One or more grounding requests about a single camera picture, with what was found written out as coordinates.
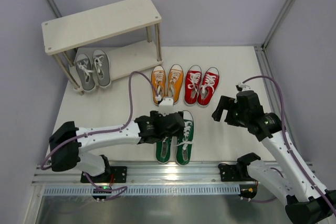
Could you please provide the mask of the green canvas sneaker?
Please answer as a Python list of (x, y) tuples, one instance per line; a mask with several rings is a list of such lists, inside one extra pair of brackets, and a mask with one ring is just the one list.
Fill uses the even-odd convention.
[(156, 143), (155, 158), (160, 164), (166, 164), (171, 155), (172, 137), (167, 136)]
[(183, 120), (183, 133), (177, 137), (175, 146), (175, 161), (181, 166), (187, 165), (190, 162), (194, 138), (194, 119), (190, 111), (183, 111)]

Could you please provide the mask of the grey canvas sneaker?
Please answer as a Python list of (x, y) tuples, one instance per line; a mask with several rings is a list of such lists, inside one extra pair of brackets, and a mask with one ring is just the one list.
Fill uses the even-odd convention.
[(91, 61), (86, 54), (79, 54), (75, 58), (75, 68), (85, 92), (90, 92), (95, 88), (93, 80), (94, 70)]
[(93, 52), (92, 59), (98, 78), (98, 85), (102, 88), (107, 88), (111, 84), (110, 60), (107, 54), (103, 50), (97, 49)]

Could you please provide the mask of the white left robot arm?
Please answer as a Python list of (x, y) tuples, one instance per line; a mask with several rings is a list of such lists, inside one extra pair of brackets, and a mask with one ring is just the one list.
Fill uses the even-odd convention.
[(182, 111), (170, 114), (151, 111), (150, 115), (140, 116), (128, 125), (92, 129), (76, 127), (69, 121), (49, 138), (51, 169), (64, 172), (75, 168), (97, 177), (107, 173), (108, 160), (103, 155), (92, 154), (92, 150), (115, 145), (155, 144), (179, 135), (183, 129)]

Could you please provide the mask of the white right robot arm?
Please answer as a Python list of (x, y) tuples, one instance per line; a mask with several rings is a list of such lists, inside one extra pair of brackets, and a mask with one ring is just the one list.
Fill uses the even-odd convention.
[(292, 223), (318, 223), (335, 211), (335, 190), (326, 186), (313, 174), (294, 147), (287, 132), (282, 130), (280, 118), (265, 113), (254, 91), (242, 91), (235, 98), (221, 96), (212, 114), (231, 126), (244, 127), (272, 154), (285, 174), (281, 177), (267, 167), (255, 154), (248, 153), (237, 159), (233, 177), (262, 183), (281, 201)]

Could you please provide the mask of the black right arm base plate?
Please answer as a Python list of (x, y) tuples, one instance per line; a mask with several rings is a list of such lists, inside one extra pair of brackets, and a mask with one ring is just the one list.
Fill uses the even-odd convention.
[(218, 169), (222, 182), (242, 181), (242, 177), (238, 171), (237, 165), (221, 163), (218, 165)]

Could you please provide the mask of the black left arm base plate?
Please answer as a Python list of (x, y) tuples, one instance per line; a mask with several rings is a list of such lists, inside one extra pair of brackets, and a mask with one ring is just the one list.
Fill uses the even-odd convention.
[(97, 175), (91, 176), (88, 174), (89, 178), (93, 183), (126, 183), (127, 181), (127, 171), (126, 166), (109, 166), (104, 168), (104, 172)]

